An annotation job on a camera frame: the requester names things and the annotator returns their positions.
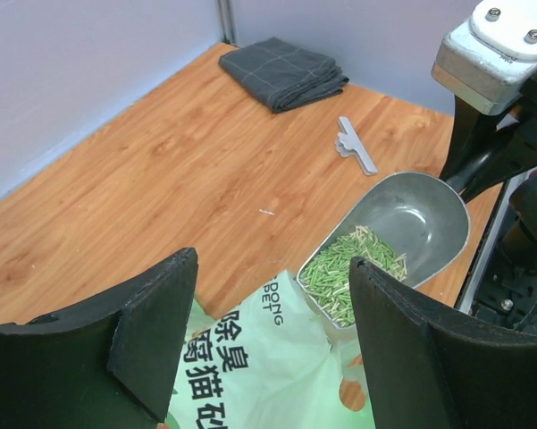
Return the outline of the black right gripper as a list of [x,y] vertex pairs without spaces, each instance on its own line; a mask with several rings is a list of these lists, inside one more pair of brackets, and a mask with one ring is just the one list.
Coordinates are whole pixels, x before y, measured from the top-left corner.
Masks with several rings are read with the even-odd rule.
[[504,127],[470,156],[476,141],[490,129],[490,117],[454,96],[454,122],[441,179],[465,201],[485,190],[537,167],[537,72],[522,86]]

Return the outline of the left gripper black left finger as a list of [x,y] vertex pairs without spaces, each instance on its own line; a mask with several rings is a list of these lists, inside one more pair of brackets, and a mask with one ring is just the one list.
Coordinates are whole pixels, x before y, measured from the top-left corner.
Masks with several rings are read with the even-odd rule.
[[26,324],[0,324],[0,428],[164,423],[198,272],[182,248]]

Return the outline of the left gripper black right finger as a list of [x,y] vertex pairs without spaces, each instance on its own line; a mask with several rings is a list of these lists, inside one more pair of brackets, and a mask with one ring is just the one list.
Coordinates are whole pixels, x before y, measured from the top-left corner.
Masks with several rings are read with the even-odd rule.
[[378,428],[537,428],[537,320],[506,329],[362,257],[349,288]]

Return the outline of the grey metal scoop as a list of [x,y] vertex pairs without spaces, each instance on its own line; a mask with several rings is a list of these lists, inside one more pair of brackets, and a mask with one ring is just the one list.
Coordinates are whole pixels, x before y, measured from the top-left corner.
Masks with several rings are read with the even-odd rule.
[[[417,288],[450,265],[466,247],[470,217],[463,199],[447,183],[427,173],[398,172],[375,184],[341,219],[298,271],[306,267],[317,251],[342,234],[367,226],[392,248],[407,255],[407,278],[402,282]],[[354,330],[334,325],[315,300],[308,296],[315,312],[338,332]]]

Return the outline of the green cat litter bag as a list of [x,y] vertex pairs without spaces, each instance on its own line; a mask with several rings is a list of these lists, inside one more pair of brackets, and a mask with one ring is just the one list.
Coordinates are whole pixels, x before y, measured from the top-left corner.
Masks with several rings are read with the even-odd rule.
[[283,271],[217,320],[189,316],[165,423],[171,428],[372,428],[340,386],[363,386],[357,337],[336,339]]

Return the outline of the white plastic bag clip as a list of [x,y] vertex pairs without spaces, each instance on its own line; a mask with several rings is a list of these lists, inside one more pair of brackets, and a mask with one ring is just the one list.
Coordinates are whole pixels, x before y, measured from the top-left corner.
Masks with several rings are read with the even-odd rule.
[[346,116],[340,116],[338,125],[340,126],[340,132],[335,142],[337,152],[344,158],[355,157],[365,175],[371,176],[378,173],[376,165],[366,151],[350,120]]

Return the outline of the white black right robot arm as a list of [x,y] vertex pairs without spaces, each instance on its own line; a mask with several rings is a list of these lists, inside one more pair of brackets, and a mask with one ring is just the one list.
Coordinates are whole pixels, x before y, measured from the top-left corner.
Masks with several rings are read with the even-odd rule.
[[506,111],[516,120],[500,127],[504,114],[482,114],[457,98],[440,177],[469,202],[519,174],[528,176],[509,196],[471,306],[479,319],[525,331],[537,320],[537,72]]

